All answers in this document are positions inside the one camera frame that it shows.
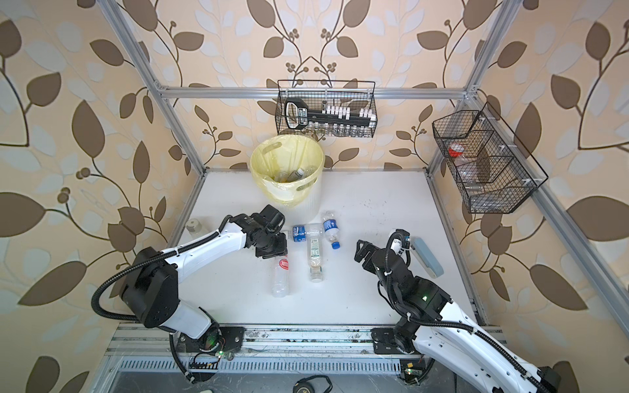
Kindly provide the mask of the red cap jar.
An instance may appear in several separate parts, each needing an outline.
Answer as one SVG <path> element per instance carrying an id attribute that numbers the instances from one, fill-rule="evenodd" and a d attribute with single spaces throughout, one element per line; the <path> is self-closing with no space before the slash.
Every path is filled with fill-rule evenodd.
<path id="1" fill-rule="evenodd" d="M 465 154 L 465 147 L 458 142 L 454 142 L 448 147 L 447 152 L 450 158 L 457 159 Z"/>

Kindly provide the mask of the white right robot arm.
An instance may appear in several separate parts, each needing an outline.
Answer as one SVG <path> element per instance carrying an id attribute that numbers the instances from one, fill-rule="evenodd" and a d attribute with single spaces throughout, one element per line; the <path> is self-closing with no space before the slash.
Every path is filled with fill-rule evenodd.
<path id="1" fill-rule="evenodd" d="M 516 355 L 473 321 L 436 283 L 410 271 L 410 242 L 400 233 L 385 247 L 360 240 L 355 261 L 378 278 L 378 292 L 400 320 L 396 348 L 446 366 L 481 392 L 557 392 L 560 375 Z"/>

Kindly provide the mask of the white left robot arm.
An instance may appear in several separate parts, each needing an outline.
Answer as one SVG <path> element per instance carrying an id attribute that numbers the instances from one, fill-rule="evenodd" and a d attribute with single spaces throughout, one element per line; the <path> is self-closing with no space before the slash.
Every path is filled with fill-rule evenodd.
<path id="1" fill-rule="evenodd" d="M 130 267 L 98 287 L 91 307 L 105 319 L 179 333 L 194 342 L 200 351 L 217 353 L 225 346 L 219 323 L 203 308 L 183 301 L 180 287 L 209 264 L 243 249 L 254 250 L 255 256 L 261 259 L 286 255 L 284 223 L 284 214 L 268 205 L 251 215 L 227 215 L 218 229 L 178 247 L 161 252 L 149 247 Z M 130 314 L 106 310 L 100 303 L 106 289 L 117 283 L 121 285 L 121 301 L 130 309 Z"/>

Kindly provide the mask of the black bottle rack tool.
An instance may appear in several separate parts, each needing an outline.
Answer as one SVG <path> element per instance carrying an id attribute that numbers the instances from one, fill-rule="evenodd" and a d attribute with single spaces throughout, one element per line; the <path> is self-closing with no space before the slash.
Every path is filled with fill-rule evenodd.
<path id="1" fill-rule="evenodd" d="M 283 104 L 283 119 L 289 129 L 301 130 L 308 127 L 332 126 L 336 129 L 375 129 L 378 118 L 371 110 L 360 108 L 352 114 L 349 106 L 321 104 L 321 110 L 310 107 L 301 98 L 288 98 Z"/>

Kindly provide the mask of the clear bottle green white label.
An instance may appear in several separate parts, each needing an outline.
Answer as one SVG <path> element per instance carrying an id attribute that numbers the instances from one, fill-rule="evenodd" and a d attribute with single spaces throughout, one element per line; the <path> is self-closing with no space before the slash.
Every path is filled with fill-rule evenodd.
<path id="1" fill-rule="evenodd" d="M 307 245 L 310 280 L 313 283 L 320 283 L 324 279 L 321 255 L 321 235 L 313 234 L 309 236 Z"/>

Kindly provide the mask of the clear bottle red cap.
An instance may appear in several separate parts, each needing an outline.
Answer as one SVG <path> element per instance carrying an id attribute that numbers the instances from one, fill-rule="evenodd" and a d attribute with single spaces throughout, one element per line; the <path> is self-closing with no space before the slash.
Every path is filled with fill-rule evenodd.
<path id="1" fill-rule="evenodd" d="M 273 297 L 285 297 L 289 293 L 289 262 L 286 255 L 275 258 L 273 270 Z"/>

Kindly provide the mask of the light blue stapler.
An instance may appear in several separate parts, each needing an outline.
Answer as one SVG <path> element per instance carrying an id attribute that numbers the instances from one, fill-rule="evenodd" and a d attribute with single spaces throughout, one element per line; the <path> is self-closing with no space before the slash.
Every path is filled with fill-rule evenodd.
<path id="1" fill-rule="evenodd" d="M 444 275 L 444 269 L 435 255 L 421 237 L 410 238 L 410 249 L 414 257 L 421 263 L 431 278 Z"/>

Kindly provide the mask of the black round object bottom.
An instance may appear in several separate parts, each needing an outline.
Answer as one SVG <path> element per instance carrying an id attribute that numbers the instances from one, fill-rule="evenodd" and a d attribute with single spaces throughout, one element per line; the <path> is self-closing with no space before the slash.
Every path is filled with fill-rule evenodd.
<path id="1" fill-rule="evenodd" d="M 334 385 L 330 377 L 318 374 L 298 380 L 293 385 L 292 393 L 315 393 L 315 386 L 313 385 L 313 381 L 316 379 L 323 379 L 328 384 L 328 386 L 324 389 L 324 393 L 330 393 L 334 389 Z"/>

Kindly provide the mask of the small bottle blue label lying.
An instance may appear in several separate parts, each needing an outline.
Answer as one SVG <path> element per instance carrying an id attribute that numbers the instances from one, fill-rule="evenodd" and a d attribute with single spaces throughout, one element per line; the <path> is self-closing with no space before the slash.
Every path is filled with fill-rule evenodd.
<path id="1" fill-rule="evenodd" d="M 320 237 L 324 232 L 322 224 L 299 224 L 292 228 L 293 242 L 305 242 L 312 237 Z"/>

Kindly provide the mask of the small bottle blue cap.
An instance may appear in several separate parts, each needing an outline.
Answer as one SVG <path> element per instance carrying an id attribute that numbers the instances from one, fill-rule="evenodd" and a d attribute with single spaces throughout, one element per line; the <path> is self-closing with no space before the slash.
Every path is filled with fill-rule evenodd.
<path id="1" fill-rule="evenodd" d="M 325 211 L 322 216 L 324 237 L 330 243 L 332 249 L 337 250 L 340 248 L 340 229 L 337 226 L 337 221 L 332 211 Z"/>

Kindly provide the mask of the white bin yellow bag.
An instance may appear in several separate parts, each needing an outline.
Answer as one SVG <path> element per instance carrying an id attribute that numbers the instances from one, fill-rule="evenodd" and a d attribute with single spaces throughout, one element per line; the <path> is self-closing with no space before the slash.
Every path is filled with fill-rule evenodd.
<path id="1" fill-rule="evenodd" d="M 286 217 L 289 225 L 307 224 L 319 214 L 326 155 L 317 141 L 296 134 L 278 135 L 259 144 L 249 169 L 270 204 Z M 306 177 L 288 183 L 299 168 Z"/>

